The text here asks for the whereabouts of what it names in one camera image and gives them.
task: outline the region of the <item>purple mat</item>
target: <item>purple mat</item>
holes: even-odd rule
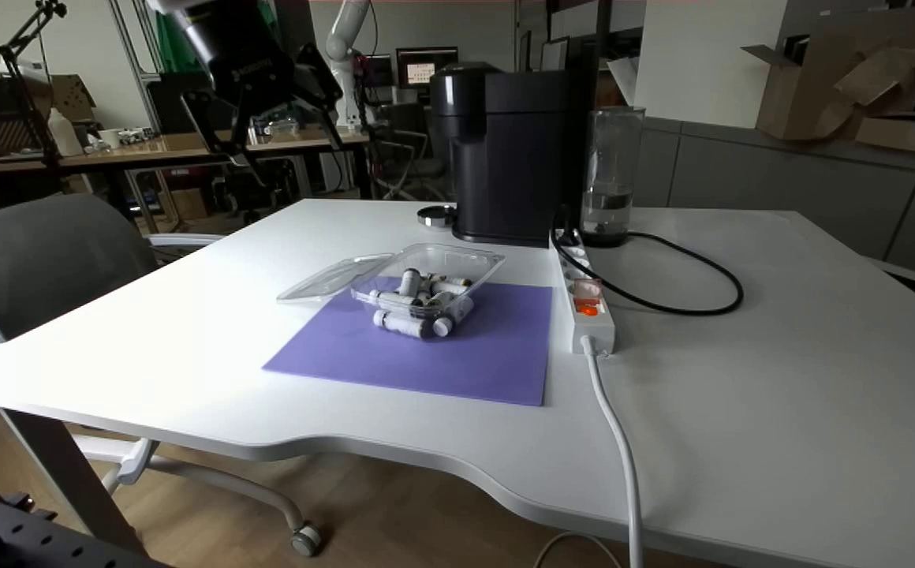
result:
[[[334,298],[264,368],[428,394],[543,406],[549,378],[549,288],[487,285],[447,340],[371,327],[369,305]]]

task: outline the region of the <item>chair wheel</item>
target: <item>chair wheel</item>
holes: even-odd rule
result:
[[[292,533],[292,549],[306,560],[319,555],[324,545],[323,533],[311,523],[298,523]]]

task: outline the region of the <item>power strip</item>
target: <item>power strip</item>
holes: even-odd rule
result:
[[[583,245],[561,245],[561,248],[575,263],[591,269],[591,260],[585,260]],[[580,337],[585,334],[592,340],[596,353],[616,353],[616,319],[612,319],[612,310],[607,304],[601,288],[591,274],[583,274],[580,269],[563,263],[561,256],[559,256],[559,269],[561,269],[563,292],[569,292],[569,305],[570,305],[570,316],[575,316],[570,350],[583,353]]]

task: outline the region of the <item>white table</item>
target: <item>white table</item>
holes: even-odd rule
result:
[[[553,325],[549,406],[264,373],[319,304],[273,298],[340,256],[447,239],[417,205],[304,202],[0,346],[0,406],[227,458],[354,451],[458,474],[506,508],[619,537],[622,471]],[[731,266],[746,310],[692,322],[616,310],[612,399],[657,543],[730,563],[915,566],[915,298],[794,215],[636,213]],[[553,248],[501,248],[495,281],[559,288]],[[633,292],[718,304],[661,248],[600,254]],[[137,337],[143,353],[116,353]]]

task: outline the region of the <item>floor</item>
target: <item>floor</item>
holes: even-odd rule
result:
[[[193,451],[169,451],[239,471],[296,499],[306,518],[330,533],[319,560],[291,549],[283,520],[245,499],[211,491],[185,481],[145,474],[119,489],[116,502],[168,566],[193,568],[529,568],[554,529],[519,520],[463,481],[347,456],[291,458],[272,464],[232,464]],[[0,424],[0,491],[29,491],[42,508],[76,518],[45,487],[18,442]],[[650,568],[709,568],[679,555],[650,552]],[[585,543],[559,545],[544,568],[608,568]]]

